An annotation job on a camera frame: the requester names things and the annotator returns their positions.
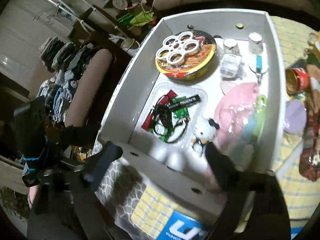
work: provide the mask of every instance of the hello kitty figure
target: hello kitty figure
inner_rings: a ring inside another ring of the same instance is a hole
[[[213,140],[219,125],[213,119],[205,119],[200,116],[197,119],[193,129],[194,139],[191,141],[193,150],[201,157],[204,152],[204,146],[208,141]]]

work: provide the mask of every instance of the clothing rack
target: clothing rack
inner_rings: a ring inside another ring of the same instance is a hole
[[[50,2],[51,4],[53,4],[54,6],[60,8],[61,10],[63,10],[64,12],[70,14],[74,19],[76,19],[77,21],[79,21],[79,23],[81,24],[81,26],[83,27],[83,29],[90,33],[88,31],[87,28],[89,28],[90,30],[94,30],[92,27],[90,27],[87,23],[84,22],[84,20],[79,19],[75,12],[66,4],[64,3],[62,0],[56,0],[57,2],[54,2],[53,0],[46,0],[48,2]],[[106,18],[109,22],[111,22],[111,24],[115,27],[115,29],[118,29],[125,37],[130,38],[130,34],[124,30],[123,28],[121,28],[120,26],[116,25],[114,23],[114,21],[111,21],[109,19],[109,17],[106,17],[106,13],[102,13],[100,10],[98,10],[96,7],[92,6],[90,3],[88,3],[86,0],[81,0],[82,2],[84,2],[85,4],[87,4],[90,8],[92,8],[92,11],[96,11],[98,12],[100,15],[102,15],[104,18]]]

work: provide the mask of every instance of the purple object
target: purple object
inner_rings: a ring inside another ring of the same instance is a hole
[[[284,117],[284,130],[288,133],[301,133],[307,123],[307,110],[303,103],[292,100],[287,104]]]

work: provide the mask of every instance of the pink towel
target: pink towel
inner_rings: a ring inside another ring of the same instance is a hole
[[[226,93],[218,103],[214,112],[214,120],[220,125],[217,139],[222,152],[241,133],[244,119],[248,119],[254,110],[253,103],[256,102],[258,94],[258,83],[243,83]],[[248,108],[239,111],[239,106],[248,106]]]

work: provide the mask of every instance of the yellow checkered cloth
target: yellow checkered cloth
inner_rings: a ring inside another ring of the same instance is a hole
[[[284,66],[287,68],[303,56],[303,51],[308,46],[309,33],[315,31],[304,24],[292,20],[280,17],[271,18],[279,38]],[[273,164],[274,171],[281,167],[284,160],[290,156],[292,150],[301,140],[301,136],[284,135],[281,150]],[[299,174],[299,158],[297,158],[279,183],[287,203],[290,219],[309,218],[320,202],[320,180],[311,182],[302,177]],[[131,219],[138,228],[156,239],[174,210],[194,219],[201,219],[148,186]]]
[[[174,210],[196,220],[200,219],[196,214],[187,211],[152,187],[147,186],[131,215],[131,220],[140,230],[156,239]]]

